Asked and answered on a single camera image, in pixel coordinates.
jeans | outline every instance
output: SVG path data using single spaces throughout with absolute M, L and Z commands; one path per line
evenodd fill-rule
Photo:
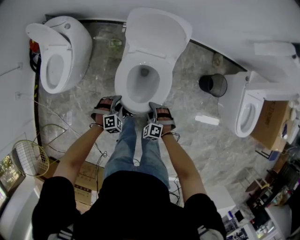
M 117 171 L 134 171 L 152 175 L 170 188 L 168 171 L 161 160 L 158 141 L 142 137 L 142 158 L 139 166 L 133 164 L 135 143 L 135 121 L 133 117 L 128 116 L 125 118 L 114 152 L 105 165 L 104 179 Z

hand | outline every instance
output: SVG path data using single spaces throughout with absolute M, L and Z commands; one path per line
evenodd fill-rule
M 169 114 L 169 111 L 165 108 L 157 108 L 156 112 L 157 113 L 167 113 L 167 114 Z M 163 118 L 157 118 L 157 120 L 159 120 L 159 121 L 169 121 L 170 118 L 163 117 Z M 162 135 L 170 132 L 171 127 L 172 127 L 171 125 L 164 125 Z
M 111 99 L 103 99 L 100 103 L 111 105 L 111 104 L 113 104 L 113 101 Z M 110 109 L 107 109 L 104 107 L 100 107 L 98 109 L 110 111 Z M 103 126 L 103 114 L 96 114 L 96 123 Z

wall-hung toilet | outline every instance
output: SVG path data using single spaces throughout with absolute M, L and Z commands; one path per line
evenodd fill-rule
M 44 25 L 28 25 L 26 33 L 39 44 L 44 89 L 59 93 L 76 86 L 88 68 L 92 50 L 92 39 L 85 27 L 72 17 L 59 16 Z
M 269 82 L 256 72 L 225 75 L 227 91 L 218 100 L 218 112 L 223 125 L 239 137 L 251 134 L 263 103 L 294 100 L 299 97 L 286 84 Z
M 116 95 L 133 113 L 150 111 L 149 102 L 163 104 L 173 68 L 186 48 L 191 25 L 182 18 L 153 8 L 136 8 L 128 16 L 126 45 L 115 76 Z

cardboard box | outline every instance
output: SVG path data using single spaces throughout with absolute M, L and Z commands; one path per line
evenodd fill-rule
M 58 164 L 58 162 L 54 162 L 50 159 L 49 170 L 43 176 L 35 178 L 37 190 L 39 192 L 43 187 L 44 181 L 53 176 Z M 76 208 L 81 213 L 89 210 L 95 201 L 94 198 L 97 194 L 96 167 L 95 164 L 84 162 L 75 181 L 74 192 Z M 99 167 L 98 169 L 98 190 L 101 189 L 103 184 L 103 170 L 104 168 L 102 167 Z
M 251 136 L 269 150 L 282 152 L 291 133 L 291 108 L 288 101 L 264 101 L 261 114 Z

marble floor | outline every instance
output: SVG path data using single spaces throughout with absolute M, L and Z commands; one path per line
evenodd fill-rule
M 40 84 L 39 101 L 57 113 L 73 130 L 83 134 L 89 129 L 92 122 L 90 112 L 101 97 L 114 95 L 114 76 L 121 61 L 125 44 L 125 34 L 122 26 L 107 23 L 85 23 L 93 39 L 93 51 L 89 68 L 80 83 L 69 91 L 61 94 L 49 94 Z M 122 41 L 122 46 L 110 47 L 112 41 Z M 224 126 L 213 126 L 195 121 L 195 116 L 204 114 L 218 117 L 218 99 L 200 90 L 198 79 L 205 74 L 221 73 L 235 74 L 242 71 L 226 59 L 223 65 L 214 67 L 212 64 L 214 53 L 189 43 L 179 57 L 173 71 L 173 83 L 170 94 L 165 102 L 176 121 L 176 132 L 180 134 L 179 143 L 194 161 L 206 187 L 224 185 L 232 195 L 236 204 L 247 197 L 245 189 L 239 183 L 244 178 L 246 167 L 255 168 L 261 174 L 273 166 L 257 153 L 256 142 L 250 137 L 238 138 Z M 146 123 L 146 116 L 136 118 L 138 136 Z M 53 112 L 39 106 L 40 126 L 57 124 L 65 129 L 68 126 Z M 73 130 L 69 129 L 62 136 L 46 147 L 49 156 L 60 158 L 64 151 L 78 138 Z M 48 144 L 57 137 L 62 129 L 56 126 L 47 126 L 41 133 L 43 144 Z M 101 160 L 105 166 L 114 150 L 118 134 L 104 132 L 97 140 L 102 151 L 107 151 L 108 157 Z M 169 175 L 176 176 L 168 153 L 162 141 L 159 141 L 162 160 Z M 138 139 L 135 158 L 141 157 L 141 142 Z M 87 161 L 96 163 L 100 153 L 95 148 L 90 152 Z

